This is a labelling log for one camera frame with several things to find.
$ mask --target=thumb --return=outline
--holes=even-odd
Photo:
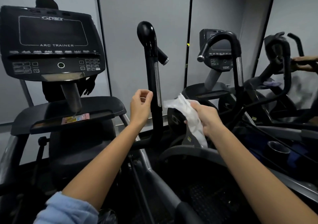
[[[151,100],[152,100],[152,97],[153,97],[154,93],[152,91],[150,91],[147,96],[146,96],[146,100],[145,100],[145,104],[149,105],[150,106],[150,103],[151,103]]]
[[[195,101],[191,101],[190,104],[191,104],[191,107],[193,107],[196,111],[199,110],[199,108],[200,108],[200,104],[199,103],[197,103]]]

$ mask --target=rolled-up sleeve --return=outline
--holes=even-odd
[[[55,193],[34,224],[96,224],[98,211],[88,202]]]

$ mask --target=air vent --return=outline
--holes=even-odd
[[[41,11],[38,9],[29,9],[29,11],[32,13],[41,13]]]
[[[51,14],[51,15],[56,15],[56,11],[49,11],[49,10],[48,10],[46,13],[47,13],[47,14]]]

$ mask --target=forearm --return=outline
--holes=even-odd
[[[62,194],[87,201],[99,210],[141,128],[127,126],[64,188]]]
[[[224,126],[210,138],[264,224],[318,223],[318,216]]]

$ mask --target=cybex logo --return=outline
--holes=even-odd
[[[51,16],[42,16],[42,19],[43,20],[59,20],[59,21],[62,21],[63,18],[60,18],[60,17],[51,17]]]

